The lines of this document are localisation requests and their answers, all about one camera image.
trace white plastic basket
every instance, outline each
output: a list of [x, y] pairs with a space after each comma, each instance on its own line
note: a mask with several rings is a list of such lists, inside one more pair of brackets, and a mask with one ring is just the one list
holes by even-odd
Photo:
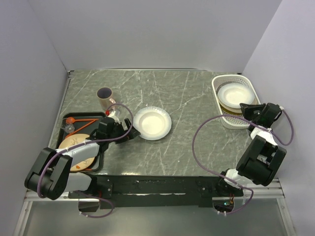
[[[245, 76], [242, 76], [242, 75], [219, 75], [219, 76], [216, 76], [212, 80], [212, 91], [213, 91], [213, 96], [216, 100], [217, 110], [221, 115], [223, 115], [223, 114], [235, 115], [234, 113], [228, 113], [225, 110], [221, 109], [221, 106], [220, 106], [220, 103], [218, 100], [218, 96], [217, 96], [218, 87], [222, 84], [229, 83], [229, 82], [230, 83], [240, 83], [240, 84], [246, 85], [247, 87], [251, 88], [255, 94], [256, 103], [260, 104], [260, 100], [256, 94], [256, 91], [253, 88], [253, 86], [252, 86], [252, 84], [248, 78], [246, 78]], [[232, 117], [220, 117], [220, 121], [221, 121], [222, 125], [228, 129], [246, 129], [249, 127], [249, 124], [247, 124], [246, 122], [244, 122], [240, 119], [232, 118]]]

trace gray wall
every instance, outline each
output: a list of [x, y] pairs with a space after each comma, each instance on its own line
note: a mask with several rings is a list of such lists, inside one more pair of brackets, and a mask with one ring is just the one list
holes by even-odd
[[242, 72], [281, 0], [29, 0], [68, 70]]
[[26, 0], [0, 1], [0, 234], [12, 235], [24, 179], [46, 147], [66, 70]]
[[[314, 0], [283, 0], [244, 71], [261, 100], [284, 106], [294, 123], [278, 176], [299, 236], [315, 235], [314, 12]], [[288, 141], [285, 119], [276, 131]]]

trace gray marble tabletop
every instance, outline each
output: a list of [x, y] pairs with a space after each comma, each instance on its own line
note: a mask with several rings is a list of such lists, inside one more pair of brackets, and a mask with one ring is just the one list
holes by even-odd
[[[158, 141], [140, 137], [115, 145], [104, 155], [103, 169], [110, 175], [209, 175], [196, 163], [191, 142], [199, 125], [218, 114], [211, 80], [221, 73], [205, 71], [75, 70], [62, 104], [51, 147], [55, 148], [62, 117], [70, 112], [102, 111], [96, 92], [110, 87], [114, 98], [135, 115], [147, 106], [165, 109], [171, 116], [169, 134]], [[128, 117], [121, 110], [121, 118]], [[235, 168], [251, 139], [246, 130], [229, 130], [219, 120], [205, 125], [196, 139], [196, 155], [211, 170]]]

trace purple cable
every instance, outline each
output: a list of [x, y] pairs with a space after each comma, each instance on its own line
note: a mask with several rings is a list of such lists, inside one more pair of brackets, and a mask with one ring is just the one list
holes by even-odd
[[131, 110], [130, 110], [126, 105], [121, 104], [121, 103], [114, 103], [114, 104], [110, 105], [107, 109], [110, 109], [112, 106], [115, 106], [115, 105], [120, 105], [120, 106], [125, 107], [125, 108], [127, 109], [127, 111], [129, 112], [130, 116], [131, 116], [131, 122], [130, 122], [131, 124], [130, 124], [130, 128], [127, 130], [127, 132], [126, 132], [124, 135], [122, 135], [122, 136], [120, 136], [120, 137], [117, 137], [117, 138], [91, 140], [91, 141], [88, 141], [88, 142], [86, 142], [86, 143], [76, 144], [76, 145], [74, 145], [74, 146], [69, 147], [68, 149], [65, 149], [65, 150], [62, 150], [62, 151], [60, 151], [60, 152], [57, 152], [57, 153], [47, 162], [46, 166], [45, 166], [44, 169], [43, 169], [43, 172], [41, 173], [41, 175], [40, 175], [40, 177], [39, 177], [38, 184], [37, 184], [37, 194], [38, 194], [38, 196], [39, 196], [40, 198], [45, 198], [44, 196], [42, 196], [41, 190], [40, 190], [41, 184], [42, 184], [43, 179], [44, 179], [44, 175], [46, 174], [46, 171], [47, 171], [47, 169], [49, 168], [49, 166], [51, 165], [51, 163], [52, 163], [60, 154], [63, 154], [63, 153], [68, 152], [68, 151], [71, 151], [71, 150], [73, 150], [73, 149], [75, 149], [75, 148], [79, 148], [79, 147], [84, 146], [84, 145], [86, 145], [86, 144], [92, 144], [92, 143], [98, 143], [98, 142], [111, 142], [111, 141], [116, 141], [116, 140], [119, 140], [119, 139], [124, 138], [124, 137], [131, 131], [132, 126], [133, 126], [133, 115], [132, 115]]
[[107, 200], [107, 199], [104, 199], [104, 198], [98, 198], [98, 197], [90, 196], [90, 195], [85, 194], [85, 193], [83, 193], [83, 192], [81, 192], [81, 191], [75, 191], [75, 193], [78, 193], [78, 194], [84, 195], [84, 196], [86, 196], [86, 197], [88, 197], [88, 198], [99, 199], [100, 201], [103, 201], [103, 202], [109, 203], [109, 204], [110, 204], [110, 206], [112, 207], [112, 208], [111, 208], [111, 210], [110, 210], [108, 213], [106, 213], [105, 215], [97, 215], [97, 216], [95, 215], [95, 216], [94, 216], [94, 215], [88, 215], [88, 214], [86, 214], [86, 213], [84, 213], [84, 212], [82, 212], [82, 213], [81, 213], [82, 215], [84, 215], [84, 216], [86, 216], [86, 217], [88, 217], [88, 218], [94, 218], [94, 219], [97, 219], [97, 218], [103, 218], [103, 217], [106, 217], [106, 216], [110, 215], [110, 214], [113, 212], [114, 208], [115, 208], [114, 204], [113, 204], [110, 200]]
[[[271, 131], [271, 134], [274, 135], [274, 136], [279, 140], [279, 142], [280, 142], [282, 145], [287, 146], [287, 145], [289, 145], [289, 144], [292, 142], [292, 140], [293, 140], [294, 129], [293, 129], [293, 124], [292, 124], [292, 122], [291, 122], [291, 119], [289, 118], [289, 116], [288, 116], [288, 114], [285, 112], [285, 110], [283, 110], [283, 113], [284, 113], [285, 116], [287, 117], [287, 119], [288, 119], [288, 121], [289, 121], [289, 123], [290, 123], [290, 126], [291, 126], [292, 134], [291, 134], [291, 139], [290, 139], [290, 141], [289, 141], [287, 144], [284, 144], [284, 143], [280, 140], [280, 138], [279, 138], [277, 135], [275, 135], [275, 133], [274, 133], [273, 131]], [[243, 206], [241, 206], [240, 208], [238, 208], [238, 209], [236, 209], [236, 210], [234, 210], [234, 211], [231, 211], [231, 212], [227, 212], [227, 213], [226, 213], [226, 214], [233, 214], [233, 213], [236, 213], [236, 212], [240, 211], [241, 209], [243, 209], [244, 207], [246, 207], [246, 206], [250, 203], [250, 201], [252, 200], [252, 197], [253, 197], [253, 195], [254, 195], [254, 191], [253, 191], [251, 188], [247, 188], [247, 187], [244, 187], [244, 186], [239, 185], [236, 181], [234, 181], [234, 180], [232, 180], [232, 179], [230, 179], [230, 178], [228, 178], [228, 177], [226, 177], [226, 176], [224, 176], [224, 175], [221, 175], [220, 173], [217, 173], [217, 172], [215, 172], [215, 171], [209, 170], [208, 168], [204, 167], [204, 166], [200, 163], [200, 161], [197, 159], [196, 153], [195, 153], [195, 147], [194, 147], [195, 140], [196, 140], [197, 134], [198, 134], [198, 132], [200, 131], [200, 129], [201, 129], [206, 123], [208, 123], [209, 121], [212, 121], [213, 119], [220, 118], [220, 117], [232, 117], [232, 118], [237, 118], [237, 119], [240, 119], [240, 120], [242, 120], [242, 121], [247, 122], [248, 124], [250, 124], [250, 125], [252, 125], [252, 126], [254, 126], [254, 127], [256, 127], [256, 128], [259, 128], [259, 129], [261, 129], [261, 130], [263, 130], [263, 131], [267, 131], [267, 132], [269, 132], [269, 129], [266, 129], [266, 128], [264, 128], [264, 127], [258, 126], [258, 125], [254, 124], [253, 122], [251, 122], [251, 121], [249, 121], [249, 120], [247, 120], [247, 119], [245, 119], [245, 118], [243, 118], [243, 117], [238, 117], [238, 116], [233, 116], [233, 115], [218, 115], [218, 116], [212, 117], [212, 118], [207, 119], [206, 121], [204, 121], [204, 122], [198, 127], [198, 129], [197, 129], [195, 135], [193, 136], [192, 145], [191, 145], [192, 155], [193, 155], [195, 161], [197, 162], [197, 164], [198, 164], [202, 169], [204, 169], [205, 171], [210, 172], [210, 173], [212, 173], [212, 174], [214, 174], [214, 175], [217, 175], [217, 176], [219, 176], [219, 177], [222, 177], [222, 178], [224, 178], [224, 179], [227, 179], [228, 181], [230, 181], [230, 182], [236, 184], [237, 186], [239, 186], [239, 187], [242, 188], [242, 189], [247, 189], [247, 190], [251, 191], [251, 196], [250, 196], [250, 198], [248, 199], [248, 201], [247, 201]]]

